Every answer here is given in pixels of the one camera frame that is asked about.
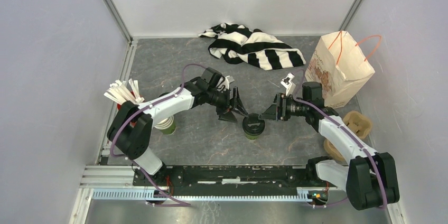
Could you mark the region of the black plastic cup lid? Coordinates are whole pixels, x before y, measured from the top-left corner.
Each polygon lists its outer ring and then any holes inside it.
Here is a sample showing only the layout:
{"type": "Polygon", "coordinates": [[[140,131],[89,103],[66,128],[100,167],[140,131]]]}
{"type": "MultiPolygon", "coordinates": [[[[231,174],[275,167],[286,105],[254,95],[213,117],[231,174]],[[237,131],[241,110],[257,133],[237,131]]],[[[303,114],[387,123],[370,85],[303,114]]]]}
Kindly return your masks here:
{"type": "Polygon", "coordinates": [[[257,113],[251,113],[248,117],[245,117],[242,120],[242,129],[244,130],[253,130],[253,131],[261,131],[265,130],[265,121],[259,119],[259,115],[257,113]]]}

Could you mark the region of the green paper coffee cup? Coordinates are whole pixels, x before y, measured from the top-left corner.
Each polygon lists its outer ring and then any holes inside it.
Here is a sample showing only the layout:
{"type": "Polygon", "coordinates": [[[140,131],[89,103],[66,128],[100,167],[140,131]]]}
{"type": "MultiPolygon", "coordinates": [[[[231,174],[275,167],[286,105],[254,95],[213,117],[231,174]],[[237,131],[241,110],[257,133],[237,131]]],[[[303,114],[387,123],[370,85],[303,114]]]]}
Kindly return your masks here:
{"type": "Polygon", "coordinates": [[[259,138],[259,136],[263,133],[263,130],[261,131],[253,131],[253,130],[244,130],[244,135],[248,140],[256,140],[259,138]]]}

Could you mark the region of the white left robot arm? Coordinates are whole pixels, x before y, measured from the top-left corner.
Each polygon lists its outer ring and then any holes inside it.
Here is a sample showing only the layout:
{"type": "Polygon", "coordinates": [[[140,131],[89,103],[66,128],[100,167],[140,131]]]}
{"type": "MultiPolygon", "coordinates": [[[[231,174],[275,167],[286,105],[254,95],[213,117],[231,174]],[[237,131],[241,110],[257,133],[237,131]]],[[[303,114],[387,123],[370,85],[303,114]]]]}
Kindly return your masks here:
{"type": "Polygon", "coordinates": [[[164,163],[149,147],[150,135],[155,125],[182,111],[203,104],[216,108],[218,119],[236,123],[235,114],[248,117],[237,87],[230,88],[232,77],[224,77],[219,71],[207,67],[202,75],[184,81],[172,92],[151,101],[121,104],[108,131],[111,149],[117,147],[125,157],[146,172],[152,185],[161,185],[166,179],[164,163]]]}

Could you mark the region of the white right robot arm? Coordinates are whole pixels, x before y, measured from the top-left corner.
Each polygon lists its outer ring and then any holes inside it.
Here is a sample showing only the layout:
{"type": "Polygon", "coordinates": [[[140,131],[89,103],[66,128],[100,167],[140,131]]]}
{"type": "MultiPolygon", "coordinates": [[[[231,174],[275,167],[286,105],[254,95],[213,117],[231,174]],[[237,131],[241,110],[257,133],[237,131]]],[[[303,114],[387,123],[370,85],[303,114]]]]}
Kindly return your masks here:
{"type": "Polygon", "coordinates": [[[318,186],[326,181],[335,185],[347,194],[357,210],[385,208],[399,201],[394,158],[364,143],[333,108],[324,105],[320,83],[303,83],[301,98],[278,93],[260,119],[287,121],[292,116],[304,117],[316,132],[333,144],[347,163],[344,166],[327,157],[310,159],[305,171],[308,184],[318,186]]]}

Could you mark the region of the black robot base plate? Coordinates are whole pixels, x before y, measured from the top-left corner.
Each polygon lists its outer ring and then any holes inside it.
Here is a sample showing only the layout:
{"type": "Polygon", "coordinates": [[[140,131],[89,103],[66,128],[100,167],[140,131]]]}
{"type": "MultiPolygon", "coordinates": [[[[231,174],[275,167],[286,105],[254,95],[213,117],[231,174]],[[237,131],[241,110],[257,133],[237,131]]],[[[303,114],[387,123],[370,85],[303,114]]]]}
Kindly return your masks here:
{"type": "Polygon", "coordinates": [[[163,167],[151,177],[172,196],[281,196],[297,189],[324,191],[335,185],[325,182],[305,166],[218,165],[163,167]]]}

